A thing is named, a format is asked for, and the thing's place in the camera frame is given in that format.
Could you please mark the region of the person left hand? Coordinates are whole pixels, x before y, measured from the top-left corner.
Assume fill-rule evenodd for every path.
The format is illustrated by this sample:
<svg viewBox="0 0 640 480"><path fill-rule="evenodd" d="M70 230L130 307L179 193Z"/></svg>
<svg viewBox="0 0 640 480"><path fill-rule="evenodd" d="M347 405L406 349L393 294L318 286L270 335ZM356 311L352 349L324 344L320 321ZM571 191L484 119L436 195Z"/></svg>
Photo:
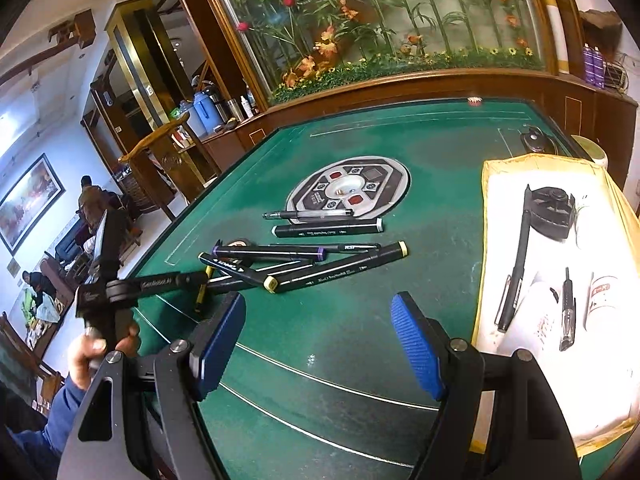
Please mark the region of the person left hand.
<svg viewBox="0 0 640 480"><path fill-rule="evenodd" d="M115 346L128 358L134 358L140 348L140 327L136 321L132 321L126 331L126 336ZM70 365L68 376L80 389L86 391L92 381L92 363L101 363L108 349L106 341L93 328L86 328L81 336L76 338L70 346Z"/></svg>

